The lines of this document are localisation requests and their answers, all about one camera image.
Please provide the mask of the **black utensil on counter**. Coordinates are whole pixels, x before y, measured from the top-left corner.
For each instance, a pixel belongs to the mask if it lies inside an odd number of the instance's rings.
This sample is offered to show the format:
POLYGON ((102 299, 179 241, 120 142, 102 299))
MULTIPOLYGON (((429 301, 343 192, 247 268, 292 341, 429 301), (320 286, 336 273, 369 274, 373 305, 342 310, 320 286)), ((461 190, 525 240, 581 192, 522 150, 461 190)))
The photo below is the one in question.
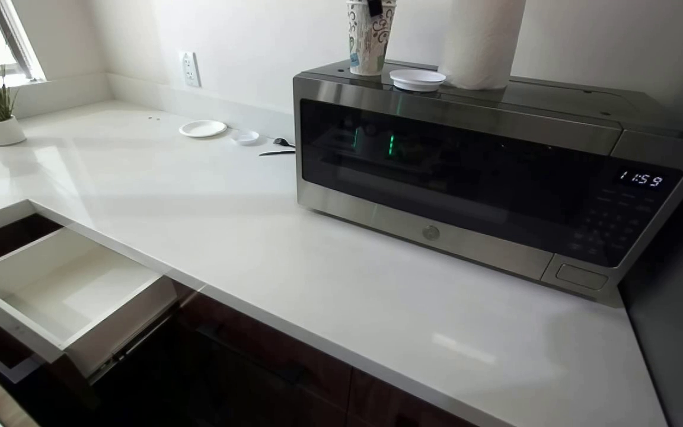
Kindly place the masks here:
POLYGON ((297 153, 294 145, 284 137, 275 137, 272 145, 275 145, 272 150, 265 150, 257 157, 297 153))

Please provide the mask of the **white plate on counter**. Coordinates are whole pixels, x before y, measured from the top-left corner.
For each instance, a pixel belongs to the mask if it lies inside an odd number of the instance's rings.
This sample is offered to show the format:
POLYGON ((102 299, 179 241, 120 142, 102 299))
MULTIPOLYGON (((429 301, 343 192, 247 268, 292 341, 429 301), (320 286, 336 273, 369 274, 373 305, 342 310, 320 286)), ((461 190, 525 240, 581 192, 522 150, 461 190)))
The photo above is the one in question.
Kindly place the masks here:
POLYGON ((183 137, 191 137, 191 139, 216 137, 216 134, 222 134, 225 131, 227 131, 227 122, 222 120, 186 120, 177 127, 183 137))

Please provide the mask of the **small white lid on microwave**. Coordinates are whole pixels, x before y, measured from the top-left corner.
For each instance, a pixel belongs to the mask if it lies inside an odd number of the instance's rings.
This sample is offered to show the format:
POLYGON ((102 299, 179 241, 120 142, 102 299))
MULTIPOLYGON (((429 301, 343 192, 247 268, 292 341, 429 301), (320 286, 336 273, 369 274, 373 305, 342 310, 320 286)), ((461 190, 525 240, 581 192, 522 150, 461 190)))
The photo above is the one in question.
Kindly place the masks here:
POLYGON ((395 68, 388 78, 397 90, 407 91, 433 91, 445 82, 444 74, 422 68, 395 68))

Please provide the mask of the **dark wood lower cabinets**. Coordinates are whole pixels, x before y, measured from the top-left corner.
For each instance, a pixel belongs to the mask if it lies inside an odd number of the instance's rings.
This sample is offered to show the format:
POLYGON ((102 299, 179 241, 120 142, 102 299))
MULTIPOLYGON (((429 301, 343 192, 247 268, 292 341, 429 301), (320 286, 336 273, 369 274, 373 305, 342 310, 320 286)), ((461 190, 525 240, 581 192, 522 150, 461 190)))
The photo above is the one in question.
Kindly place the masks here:
MULTIPOLYGON (((0 227, 0 256, 62 225, 0 227)), ((472 427, 201 291, 177 299, 100 376, 0 326, 0 376, 42 427, 472 427)))

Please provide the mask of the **white paper towel roll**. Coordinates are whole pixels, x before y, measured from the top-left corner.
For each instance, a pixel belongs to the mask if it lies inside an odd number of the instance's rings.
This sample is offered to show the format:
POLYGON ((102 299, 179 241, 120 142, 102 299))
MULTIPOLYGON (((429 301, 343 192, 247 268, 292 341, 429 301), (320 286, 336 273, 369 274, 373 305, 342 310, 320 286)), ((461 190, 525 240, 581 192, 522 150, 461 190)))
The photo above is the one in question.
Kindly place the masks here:
POLYGON ((525 0, 453 0, 439 70, 464 90, 509 80, 525 0))

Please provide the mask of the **stainless steel microwave oven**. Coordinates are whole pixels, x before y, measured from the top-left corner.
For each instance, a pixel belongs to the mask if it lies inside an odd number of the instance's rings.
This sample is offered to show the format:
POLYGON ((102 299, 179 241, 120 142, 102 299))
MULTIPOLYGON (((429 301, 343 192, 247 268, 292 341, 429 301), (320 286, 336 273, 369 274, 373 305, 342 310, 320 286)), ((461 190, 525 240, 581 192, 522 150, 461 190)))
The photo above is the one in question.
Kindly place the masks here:
POLYGON ((683 134, 643 91, 517 78, 397 90, 294 75, 298 204, 607 305, 683 202, 683 134))

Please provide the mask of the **open white drawer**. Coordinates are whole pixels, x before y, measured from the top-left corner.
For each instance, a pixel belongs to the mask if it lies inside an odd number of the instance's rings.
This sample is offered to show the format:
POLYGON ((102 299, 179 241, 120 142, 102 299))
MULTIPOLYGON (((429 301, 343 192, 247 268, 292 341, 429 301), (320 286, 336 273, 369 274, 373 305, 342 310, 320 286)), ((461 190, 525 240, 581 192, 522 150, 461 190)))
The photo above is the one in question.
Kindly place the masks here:
POLYGON ((174 285, 73 230, 0 256, 0 326, 46 362, 100 376, 174 304, 174 285))

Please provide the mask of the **white wall outlet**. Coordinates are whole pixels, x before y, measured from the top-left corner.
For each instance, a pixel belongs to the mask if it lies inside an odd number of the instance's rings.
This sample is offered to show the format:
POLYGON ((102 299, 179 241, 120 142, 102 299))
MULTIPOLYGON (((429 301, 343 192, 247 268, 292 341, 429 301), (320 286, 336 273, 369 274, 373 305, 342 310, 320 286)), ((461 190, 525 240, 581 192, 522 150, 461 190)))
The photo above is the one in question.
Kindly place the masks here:
POLYGON ((186 88, 201 88, 197 52, 179 52, 179 70, 186 88))

